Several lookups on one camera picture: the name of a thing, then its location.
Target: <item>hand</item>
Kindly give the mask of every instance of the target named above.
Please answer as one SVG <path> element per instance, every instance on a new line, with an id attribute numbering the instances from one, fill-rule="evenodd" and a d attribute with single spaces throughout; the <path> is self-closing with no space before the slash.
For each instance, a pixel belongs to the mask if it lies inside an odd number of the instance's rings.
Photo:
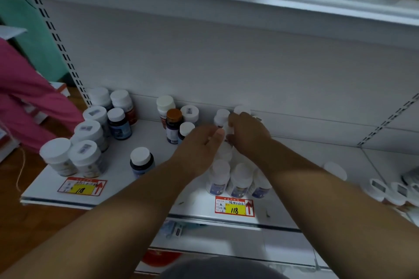
<path id="1" fill-rule="evenodd" d="M 234 134 L 227 135 L 228 142 L 250 160 L 259 142 L 271 138 L 268 129 L 245 112 L 240 115 L 231 113 L 228 117 L 228 125 L 234 128 Z"/>
<path id="2" fill-rule="evenodd" d="M 171 160 L 195 178 L 210 167 L 223 140 L 223 129 L 214 125 L 199 126 L 186 136 Z"/>

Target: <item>pink fabric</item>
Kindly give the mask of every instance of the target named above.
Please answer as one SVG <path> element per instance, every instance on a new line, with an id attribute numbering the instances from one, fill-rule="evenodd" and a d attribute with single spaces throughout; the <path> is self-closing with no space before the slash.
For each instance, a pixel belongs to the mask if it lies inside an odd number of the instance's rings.
<path id="1" fill-rule="evenodd" d="M 37 125 L 16 98 L 59 120 L 71 132 L 84 121 L 82 113 L 67 97 L 58 93 L 19 52 L 0 38 L 0 120 L 22 144 L 39 152 L 55 135 Z"/>

